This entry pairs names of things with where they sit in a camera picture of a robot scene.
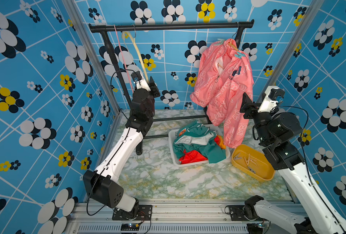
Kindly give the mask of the pink printed jacket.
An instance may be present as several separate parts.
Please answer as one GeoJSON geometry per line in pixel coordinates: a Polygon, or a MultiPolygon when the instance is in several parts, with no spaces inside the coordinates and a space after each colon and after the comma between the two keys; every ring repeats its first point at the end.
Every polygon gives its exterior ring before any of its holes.
{"type": "Polygon", "coordinates": [[[207,107],[207,116],[213,125],[224,127],[224,144],[236,148],[242,144],[249,121],[240,113],[244,92],[253,98],[253,75],[248,54],[237,58],[235,50],[228,43],[214,43],[207,48],[200,59],[197,80],[191,100],[201,107],[207,107]]]}

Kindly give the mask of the beige clothespin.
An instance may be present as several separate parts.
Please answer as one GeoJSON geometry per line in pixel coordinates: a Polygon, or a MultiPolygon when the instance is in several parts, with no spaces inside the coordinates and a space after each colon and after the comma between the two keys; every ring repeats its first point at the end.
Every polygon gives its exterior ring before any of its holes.
{"type": "Polygon", "coordinates": [[[248,156],[245,157],[245,162],[248,167],[250,164],[253,164],[254,166],[258,167],[256,159],[250,154],[248,154],[248,156]]]}

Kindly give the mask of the wooden hanger of green jacket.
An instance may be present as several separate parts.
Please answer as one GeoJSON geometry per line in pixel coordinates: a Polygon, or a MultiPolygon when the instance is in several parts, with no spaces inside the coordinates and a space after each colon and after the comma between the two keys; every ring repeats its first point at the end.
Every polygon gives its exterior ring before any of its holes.
{"type": "Polygon", "coordinates": [[[141,63],[142,71],[144,73],[144,77],[145,77],[147,83],[149,83],[149,77],[148,77],[148,74],[147,74],[147,71],[146,71],[146,68],[145,68],[145,65],[144,65],[143,58],[142,58],[141,53],[139,51],[139,48],[137,46],[136,38],[133,37],[129,31],[123,31],[122,32],[122,39],[123,39],[123,41],[125,41],[126,38],[129,38],[131,40],[131,42],[132,42],[132,44],[134,46],[134,49],[135,49],[135,51],[136,51],[136,53],[138,55],[139,61],[141,63]]]}

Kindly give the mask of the wooden hanger of pink jacket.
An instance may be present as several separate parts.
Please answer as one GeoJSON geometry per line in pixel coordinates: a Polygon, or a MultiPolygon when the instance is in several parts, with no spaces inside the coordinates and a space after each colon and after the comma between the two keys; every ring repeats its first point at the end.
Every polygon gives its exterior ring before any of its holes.
{"type": "Polygon", "coordinates": [[[236,45],[234,45],[234,44],[232,44],[232,43],[228,43],[228,45],[229,45],[231,48],[233,48],[236,52],[239,51],[239,49],[238,49],[238,47],[237,47],[236,45]]]}

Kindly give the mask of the red white rainbow jacket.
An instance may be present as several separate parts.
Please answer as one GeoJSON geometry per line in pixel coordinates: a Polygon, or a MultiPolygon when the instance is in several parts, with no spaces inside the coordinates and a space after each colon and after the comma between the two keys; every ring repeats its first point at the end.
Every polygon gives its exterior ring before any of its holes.
{"type": "Polygon", "coordinates": [[[218,163],[226,158],[226,145],[222,136],[216,136],[213,141],[206,146],[201,146],[193,150],[183,150],[183,156],[179,159],[180,164],[190,164],[208,161],[218,163]]]}

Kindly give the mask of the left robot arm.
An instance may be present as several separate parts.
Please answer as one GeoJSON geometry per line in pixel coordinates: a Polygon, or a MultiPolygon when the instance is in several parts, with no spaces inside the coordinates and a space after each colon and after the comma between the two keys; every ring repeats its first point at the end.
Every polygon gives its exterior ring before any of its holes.
{"type": "Polygon", "coordinates": [[[124,211],[130,219],[139,211],[139,201],[127,195],[118,184],[119,176],[127,160],[147,135],[155,116],[155,98],[160,96],[152,77],[149,81],[136,82],[130,116],[123,133],[108,154],[94,171],[86,171],[83,176],[84,187],[90,199],[101,204],[124,211]]]}

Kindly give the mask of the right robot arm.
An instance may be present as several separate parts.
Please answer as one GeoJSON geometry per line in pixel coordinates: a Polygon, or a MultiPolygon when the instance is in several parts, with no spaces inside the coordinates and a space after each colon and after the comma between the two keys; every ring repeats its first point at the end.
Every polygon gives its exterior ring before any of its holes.
{"type": "Polygon", "coordinates": [[[240,112],[245,119],[254,121],[253,130],[258,134],[257,140],[267,161],[292,189],[306,216],[273,206],[261,196],[253,196],[245,201],[245,217],[252,221],[266,219],[291,234],[346,234],[346,220],[313,181],[305,155],[290,143],[291,138],[303,132],[296,115],[272,114],[278,107],[278,98],[283,95],[283,90],[273,88],[262,103],[254,103],[243,94],[240,112]]]}

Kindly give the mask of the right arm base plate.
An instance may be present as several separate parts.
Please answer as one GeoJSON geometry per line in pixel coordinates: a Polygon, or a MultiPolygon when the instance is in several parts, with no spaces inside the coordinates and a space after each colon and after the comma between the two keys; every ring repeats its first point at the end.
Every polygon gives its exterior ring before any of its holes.
{"type": "Polygon", "coordinates": [[[249,222],[268,222],[267,219],[260,218],[254,214],[250,208],[245,205],[227,205],[224,208],[225,214],[230,216],[231,221],[249,221],[249,222]]]}

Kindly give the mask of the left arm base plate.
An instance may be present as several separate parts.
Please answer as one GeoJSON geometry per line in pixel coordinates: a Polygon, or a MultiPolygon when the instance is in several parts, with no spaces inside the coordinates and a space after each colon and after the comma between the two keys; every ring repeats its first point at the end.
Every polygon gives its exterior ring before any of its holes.
{"type": "Polygon", "coordinates": [[[152,205],[138,205],[137,209],[133,209],[130,212],[116,208],[114,210],[112,220],[113,221],[142,221],[150,220],[152,216],[152,205]]]}

